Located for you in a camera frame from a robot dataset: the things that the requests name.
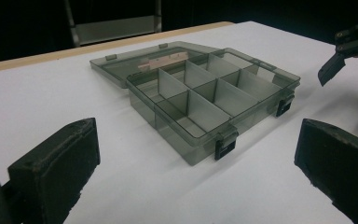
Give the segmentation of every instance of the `black object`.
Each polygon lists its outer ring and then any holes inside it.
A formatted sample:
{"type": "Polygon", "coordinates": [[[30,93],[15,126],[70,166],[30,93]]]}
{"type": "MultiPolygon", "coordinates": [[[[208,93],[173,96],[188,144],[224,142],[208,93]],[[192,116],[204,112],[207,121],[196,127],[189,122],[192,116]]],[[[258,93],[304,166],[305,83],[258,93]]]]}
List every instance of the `black object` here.
{"type": "Polygon", "coordinates": [[[358,223],[358,137],[336,126],[304,119],[295,165],[336,208],[358,223]]]}
{"type": "Polygon", "coordinates": [[[61,128],[8,167],[0,223],[63,223],[98,164],[95,119],[61,128]]]}
{"type": "Polygon", "coordinates": [[[336,33],[336,53],[319,70],[318,78],[322,86],[345,66],[345,59],[358,57],[358,25],[336,33]]]}

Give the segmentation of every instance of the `white table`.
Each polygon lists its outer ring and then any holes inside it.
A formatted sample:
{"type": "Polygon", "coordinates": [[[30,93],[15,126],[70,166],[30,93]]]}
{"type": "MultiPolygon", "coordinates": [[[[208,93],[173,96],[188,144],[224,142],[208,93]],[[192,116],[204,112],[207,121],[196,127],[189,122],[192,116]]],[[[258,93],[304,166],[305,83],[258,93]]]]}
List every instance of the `white table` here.
{"type": "Polygon", "coordinates": [[[334,46],[255,22],[0,71],[0,182],[7,167],[64,125],[97,120],[102,163],[65,223],[351,223],[294,165],[302,119],[358,135],[358,59],[324,87],[334,46]],[[301,77],[292,108],[240,135],[221,161],[189,166],[130,106],[128,90],[91,70],[108,54],[185,41],[233,48],[301,77]]]}

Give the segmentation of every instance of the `white tabletop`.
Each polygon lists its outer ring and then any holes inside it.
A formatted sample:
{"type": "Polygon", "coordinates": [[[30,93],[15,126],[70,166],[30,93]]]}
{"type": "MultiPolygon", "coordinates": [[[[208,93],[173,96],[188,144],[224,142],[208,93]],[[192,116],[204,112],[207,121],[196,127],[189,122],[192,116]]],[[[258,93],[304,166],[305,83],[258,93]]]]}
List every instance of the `white tabletop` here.
{"type": "Polygon", "coordinates": [[[322,87],[334,46],[255,22],[0,71],[0,182],[64,125],[97,120],[102,163],[65,223],[351,223],[294,165],[302,119],[358,136],[358,59],[322,87]],[[292,107],[240,135],[220,161],[189,166],[131,107],[128,90],[91,70],[108,54],[185,41],[233,48],[301,77],[292,107]]]}

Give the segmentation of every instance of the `plastic organizer box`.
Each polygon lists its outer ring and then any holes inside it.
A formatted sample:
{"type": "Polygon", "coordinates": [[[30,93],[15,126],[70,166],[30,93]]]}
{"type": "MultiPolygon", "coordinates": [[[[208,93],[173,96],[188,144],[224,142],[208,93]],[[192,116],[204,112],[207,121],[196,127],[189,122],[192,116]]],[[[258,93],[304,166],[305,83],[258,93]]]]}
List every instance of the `plastic organizer box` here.
{"type": "Polygon", "coordinates": [[[290,108],[300,78],[235,49],[185,42],[109,55],[92,68],[129,88],[131,105],[187,161],[219,160],[239,134],[290,108]]]}

